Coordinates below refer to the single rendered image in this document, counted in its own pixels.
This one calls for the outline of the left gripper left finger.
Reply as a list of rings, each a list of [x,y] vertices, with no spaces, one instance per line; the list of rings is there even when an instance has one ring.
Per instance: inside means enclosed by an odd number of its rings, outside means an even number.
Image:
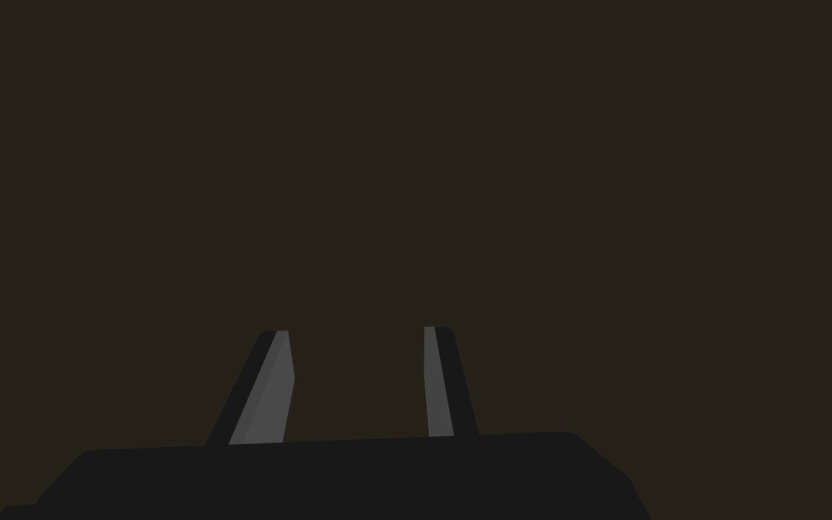
[[[289,332],[263,332],[240,369],[206,444],[284,442],[294,384]]]

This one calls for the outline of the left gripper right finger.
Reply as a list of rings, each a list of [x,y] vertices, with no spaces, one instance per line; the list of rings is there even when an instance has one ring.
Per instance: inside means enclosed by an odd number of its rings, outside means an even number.
[[[423,382],[430,437],[479,434],[454,331],[423,329]]]

